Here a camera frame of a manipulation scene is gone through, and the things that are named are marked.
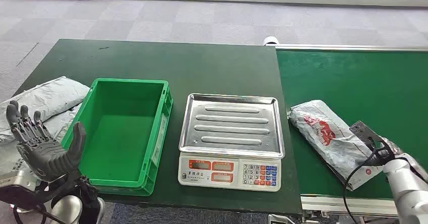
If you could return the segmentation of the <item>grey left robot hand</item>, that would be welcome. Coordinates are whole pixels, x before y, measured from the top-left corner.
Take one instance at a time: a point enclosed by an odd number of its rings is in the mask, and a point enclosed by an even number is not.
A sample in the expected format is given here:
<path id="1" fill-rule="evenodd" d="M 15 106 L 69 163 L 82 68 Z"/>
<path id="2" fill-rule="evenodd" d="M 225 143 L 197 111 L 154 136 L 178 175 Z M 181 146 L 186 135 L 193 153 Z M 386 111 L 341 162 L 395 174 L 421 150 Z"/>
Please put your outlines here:
<path id="1" fill-rule="evenodd" d="M 78 169 L 86 138 L 81 122 L 73 125 L 73 139 L 65 149 L 43 124 L 41 112 L 35 111 L 31 118 L 28 106 L 19 106 L 16 100 L 12 100 L 7 105 L 6 118 L 18 141 L 19 154 L 41 180 L 52 182 Z"/>

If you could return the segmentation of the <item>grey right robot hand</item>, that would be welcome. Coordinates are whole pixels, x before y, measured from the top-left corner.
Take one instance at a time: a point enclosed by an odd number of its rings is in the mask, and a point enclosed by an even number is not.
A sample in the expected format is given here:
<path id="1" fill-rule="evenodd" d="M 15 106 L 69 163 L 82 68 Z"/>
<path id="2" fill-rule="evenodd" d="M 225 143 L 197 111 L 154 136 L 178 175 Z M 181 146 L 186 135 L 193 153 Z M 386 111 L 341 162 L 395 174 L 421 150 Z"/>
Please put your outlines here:
<path id="1" fill-rule="evenodd" d="M 368 137 L 369 149 L 374 151 L 374 156 L 369 161 L 369 166 L 381 166 L 394 159 L 402 159 L 408 162 L 410 170 L 424 182 L 427 183 L 427 172 L 419 162 L 400 147 L 387 138 Z"/>

